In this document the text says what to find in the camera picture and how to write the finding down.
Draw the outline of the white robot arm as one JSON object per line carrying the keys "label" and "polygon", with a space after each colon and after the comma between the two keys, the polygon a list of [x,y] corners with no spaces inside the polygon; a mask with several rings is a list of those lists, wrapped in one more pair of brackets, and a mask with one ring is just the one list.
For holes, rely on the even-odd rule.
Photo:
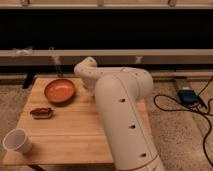
{"label": "white robot arm", "polygon": [[94,93],[117,171],[165,171],[137,107],[137,101],[153,89],[150,73],[130,67],[98,67],[92,57],[78,63],[74,73]]}

